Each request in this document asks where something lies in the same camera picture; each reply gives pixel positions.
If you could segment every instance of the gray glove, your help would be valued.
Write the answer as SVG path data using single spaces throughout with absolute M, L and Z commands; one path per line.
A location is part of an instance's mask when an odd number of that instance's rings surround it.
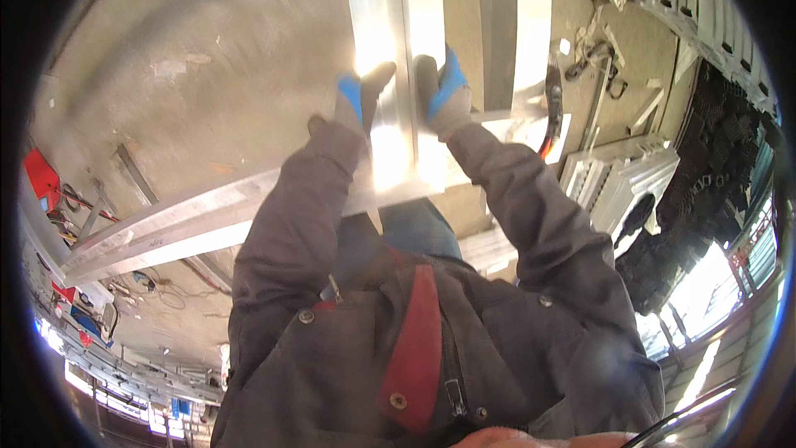
M 395 72 L 395 63 L 387 62 L 376 66 L 361 81 L 349 74 L 338 77 L 334 121 L 357 134 L 369 134 L 376 113 L 376 101 Z
M 473 123 L 470 86 L 453 49 L 447 48 L 441 77 L 437 74 L 436 61 L 427 55 L 417 57 L 415 72 L 426 124 L 436 132 L 439 141 L 447 141 L 456 130 Z

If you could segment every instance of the jacket button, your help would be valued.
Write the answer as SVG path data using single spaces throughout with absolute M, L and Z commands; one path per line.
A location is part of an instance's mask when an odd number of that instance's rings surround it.
M 393 405 L 393 408 L 396 410 L 403 410 L 407 406 L 406 397 L 401 393 L 392 393 L 390 395 L 390 404 Z
M 298 314 L 298 321 L 303 324 L 311 324 L 315 320 L 315 314 L 312 313 L 311 309 L 303 309 Z

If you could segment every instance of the worker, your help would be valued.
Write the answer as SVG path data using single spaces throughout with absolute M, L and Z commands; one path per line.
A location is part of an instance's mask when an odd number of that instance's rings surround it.
M 235 261 L 231 377 L 212 444 L 532 448 L 533 438 L 657 422 L 661 370 L 642 347 L 611 238 L 532 149 L 473 123 L 452 50 L 440 76 L 432 58 L 415 66 L 424 120 L 484 188 L 519 253 L 519 282 L 463 262 L 427 201 L 387 210 L 383 237 L 355 228 L 363 217 L 342 222 L 396 67 L 341 77 L 333 120 L 286 160 Z M 619 447 L 627 437 L 576 439 Z

